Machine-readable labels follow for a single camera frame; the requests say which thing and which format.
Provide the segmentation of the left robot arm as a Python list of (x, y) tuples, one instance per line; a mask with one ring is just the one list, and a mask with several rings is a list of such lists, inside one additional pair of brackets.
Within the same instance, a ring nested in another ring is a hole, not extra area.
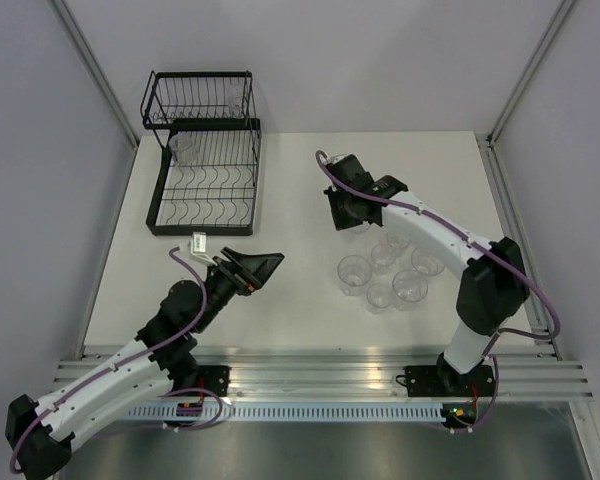
[(135, 406), (160, 397), (193, 395), (218, 400), (201, 386), (192, 351), (202, 333), (236, 296), (264, 287), (284, 261), (281, 253), (243, 254), (225, 247), (200, 276), (173, 248), (172, 260), (189, 280), (168, 290), (157, 313), (109, 360), (39, 399), (22, 394), (8, 406), (5, 437), (9, 469), (27, 479), (48, 479), (95, 434)]

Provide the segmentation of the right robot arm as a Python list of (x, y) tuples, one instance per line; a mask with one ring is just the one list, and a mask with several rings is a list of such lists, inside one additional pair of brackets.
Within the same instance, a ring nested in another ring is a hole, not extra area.
[(462, 393), (496, 332), (529, 298), (519, 246), (508, 237), (493, 242), (459, 226), (390, 175), (374, 179), (353, 154), (328, 157), (319, 150), (315, 157), (332, 182), (324, 194), (338, 231), (367, 223), (405, 236), (459, 280), (459, 325), (442, 353), (436, 381), (449, 395)]

